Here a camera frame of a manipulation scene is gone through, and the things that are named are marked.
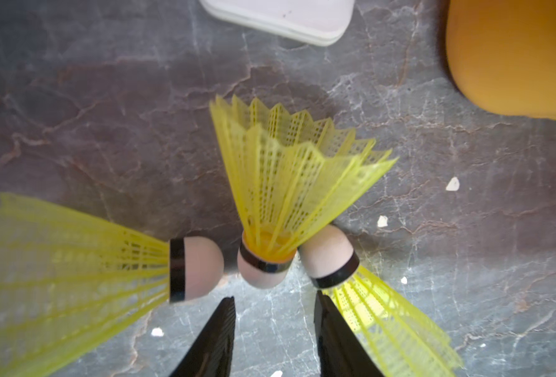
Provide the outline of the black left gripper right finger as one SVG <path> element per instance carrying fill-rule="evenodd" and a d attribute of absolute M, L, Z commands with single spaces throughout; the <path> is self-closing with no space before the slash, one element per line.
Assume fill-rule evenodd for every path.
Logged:
<path fill-rule="evenodd" d="M 332 300 L 316 292 L 314 308 L 321 376 L 383 377 Z"/>

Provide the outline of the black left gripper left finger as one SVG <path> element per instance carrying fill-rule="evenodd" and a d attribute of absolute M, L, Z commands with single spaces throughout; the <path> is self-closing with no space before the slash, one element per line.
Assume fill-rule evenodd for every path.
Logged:
<path fill-rule="evenodd" d="M 170 376 L 230 376 L 234 339 L 235 299 L 225 297 Z"/>

